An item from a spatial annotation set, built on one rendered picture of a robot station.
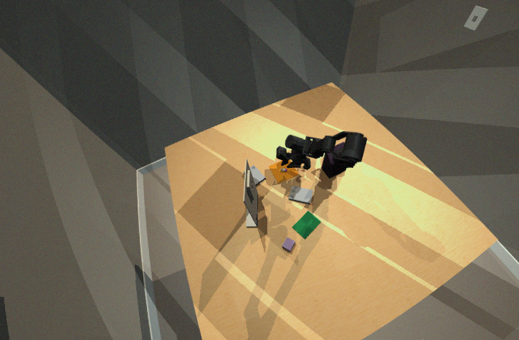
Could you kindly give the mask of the grey panel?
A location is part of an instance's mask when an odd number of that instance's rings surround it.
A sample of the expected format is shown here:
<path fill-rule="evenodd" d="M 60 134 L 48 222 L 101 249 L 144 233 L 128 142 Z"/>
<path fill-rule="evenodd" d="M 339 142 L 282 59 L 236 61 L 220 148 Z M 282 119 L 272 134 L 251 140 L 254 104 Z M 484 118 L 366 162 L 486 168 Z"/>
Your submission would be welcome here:
<path fill-rule="evenodd" d="M 258 225 L 258 192 L 252 177 L 248 161 L 245 164 L 244 176 L 244 199 L 247 208 L 246 227 L 257 227 Z"/>

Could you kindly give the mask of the green flat square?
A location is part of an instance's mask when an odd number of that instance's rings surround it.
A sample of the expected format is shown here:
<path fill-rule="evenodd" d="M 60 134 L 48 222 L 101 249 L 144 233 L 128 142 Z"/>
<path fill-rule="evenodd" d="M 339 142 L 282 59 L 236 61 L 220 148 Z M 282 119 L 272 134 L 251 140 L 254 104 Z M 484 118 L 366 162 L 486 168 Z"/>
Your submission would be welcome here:
<path fill-rule="evenodd" d="M 307 211 L 292 227 L 304 239 L 321 223 L 321 221 Z"/>

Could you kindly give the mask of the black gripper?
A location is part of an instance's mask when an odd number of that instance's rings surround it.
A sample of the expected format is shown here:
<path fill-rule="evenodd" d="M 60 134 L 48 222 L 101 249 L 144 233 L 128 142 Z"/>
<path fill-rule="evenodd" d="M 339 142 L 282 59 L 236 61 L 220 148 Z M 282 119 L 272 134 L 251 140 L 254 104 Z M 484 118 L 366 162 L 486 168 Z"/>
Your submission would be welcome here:
<path fill-rule="evenodd" d="M 287 165 L 287 168 L 301 168 L 302 164 L 304 164 L 303 169 L 308 170 L 310 168 L 310 159 L 302 155 L 300 151 L 294 150 L 292 153 L 289 153 L 286 148 L 278 146 L 276 157 L 282 160 L 281 166 L 288 164 L 288 161 L 291 159 L 292 162 Z"/>

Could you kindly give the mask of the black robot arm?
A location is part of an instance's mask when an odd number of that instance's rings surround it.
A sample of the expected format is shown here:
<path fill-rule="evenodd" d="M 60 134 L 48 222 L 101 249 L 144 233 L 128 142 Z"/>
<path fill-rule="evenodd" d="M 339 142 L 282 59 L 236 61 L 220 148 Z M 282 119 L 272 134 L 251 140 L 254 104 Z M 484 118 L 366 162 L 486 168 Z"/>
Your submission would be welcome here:
<path fill-rule="evenodd" d="M 343 149 L 334 151 L 336 140 L 342 138 L 346 138 Z M 357 162 L 362 161 L 366 142 L 367 137 L 363 136 L 362 133 L 342 131 L 337 135 L 325 136 L 323 139 L 306 136 L 303 140 L 290 134 L 285 140 L 285 146 L 292 149 L 291 153 L 294 150 L 300 151 L 302 155 L 314 159 L 328 153 L 333 155 L 335 165 L 342 163 L 341 165 L 344 168 L 353 168 Z"/>

